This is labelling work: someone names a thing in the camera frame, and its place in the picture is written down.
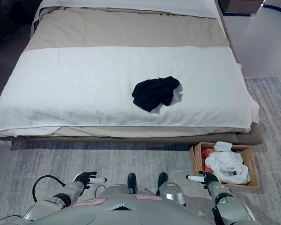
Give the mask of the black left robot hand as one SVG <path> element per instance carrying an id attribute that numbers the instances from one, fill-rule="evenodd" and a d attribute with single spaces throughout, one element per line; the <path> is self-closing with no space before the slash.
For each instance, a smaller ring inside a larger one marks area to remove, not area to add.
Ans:
<path id="1" fill-rule="evenodd" d="M 82 172 L 74 178 L 73 182 L 82 182 L 85 189 L 88 189 L 90 184 L 103 184 L 107 181 L 106 178 L 98 178 L 97 172 Z"/>

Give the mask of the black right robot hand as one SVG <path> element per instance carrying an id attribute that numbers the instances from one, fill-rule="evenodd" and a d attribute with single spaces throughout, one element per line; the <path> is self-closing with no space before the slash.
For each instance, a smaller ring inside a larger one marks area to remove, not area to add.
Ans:
<path id="1" fill-rule="evenodd" d="M 199 176 L 186 175 L 186 179 L 200 182 L 201 184 L 204 185 L 204 189 L 208 189 L 208 185 L 213 181 L 220 182 L 220 179 L 216 175 L 214 175 L 211 172 L 204 172 L 204 171 L 199 171 Z"/>

